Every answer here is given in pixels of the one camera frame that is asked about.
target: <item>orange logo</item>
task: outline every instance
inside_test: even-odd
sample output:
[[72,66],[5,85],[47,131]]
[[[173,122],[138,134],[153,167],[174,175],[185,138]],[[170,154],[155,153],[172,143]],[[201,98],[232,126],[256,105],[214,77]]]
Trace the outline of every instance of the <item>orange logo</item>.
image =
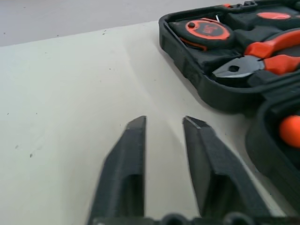
[[218,28],[214,26],[205,25],[203,29],[203,33],[211,34],[212,32],[214,32],[215,29]]

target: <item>tape measure label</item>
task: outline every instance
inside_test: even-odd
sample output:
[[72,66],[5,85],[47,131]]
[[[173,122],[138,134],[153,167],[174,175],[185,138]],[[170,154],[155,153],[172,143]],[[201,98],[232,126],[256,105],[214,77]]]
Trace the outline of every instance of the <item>tape measure label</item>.
[[210,22],[201,23],[199,28],[195,31],[199,34],[213,37],[221,36],[224,33],[222,27],[212,24]]

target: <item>tool case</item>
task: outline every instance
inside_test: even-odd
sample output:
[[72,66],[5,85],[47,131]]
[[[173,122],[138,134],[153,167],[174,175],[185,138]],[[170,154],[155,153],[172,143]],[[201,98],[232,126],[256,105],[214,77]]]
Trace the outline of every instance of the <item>tool case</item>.
[[[209,40],[203,31],[211,35]],[[172,13],[159,20],[161,48],[205,103],[227,113],[256,112],[246,136],[248,155],[298,213],[300,147],[284,142],[279,127],[300,111],[300,67],[281,73],[286,61],[279,57],[270,63],[269,58],[300,57],[299,31],[300,1],[296,0],[246,1]],[[226,41],[218,43],[214,33]],[[285,48],[275,47],[269,54],[263,46],[251,55],[256,43],[280,41],[286,33],[294,35],[281,43]],[[222,66],[232,61],[240,67],[228,67],[224,73]],[[218,76],[220,71],[225,75]]]
[[272,217],[244,167],[204,121],[185,117],[188,166],[201,217],[144,217],[146,117],[130,121],[108,154],[87,225],[297,225]]

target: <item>plier jaw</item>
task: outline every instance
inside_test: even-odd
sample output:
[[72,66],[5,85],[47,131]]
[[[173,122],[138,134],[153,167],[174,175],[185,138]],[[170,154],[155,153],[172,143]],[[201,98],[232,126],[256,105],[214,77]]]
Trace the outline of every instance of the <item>plier jaw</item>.
[[264,69],[264,67],[260,58],[247,55],[229,61],[212,73],[216,78],[243,78],[253,74],[256,70]]

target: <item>orange pliers handle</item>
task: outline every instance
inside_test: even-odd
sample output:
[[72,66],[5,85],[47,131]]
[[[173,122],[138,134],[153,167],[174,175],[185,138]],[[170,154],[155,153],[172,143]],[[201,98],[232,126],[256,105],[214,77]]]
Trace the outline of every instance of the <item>orange pliers handle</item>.
[[265,59],[265,70],[282,75],[296,70],[300,64],[300,57],[287,55],[270,57],[276,51],[295,45],[300,45],[300,28],[280,32],[264,42],[254,42],[247,47],[245,55]]

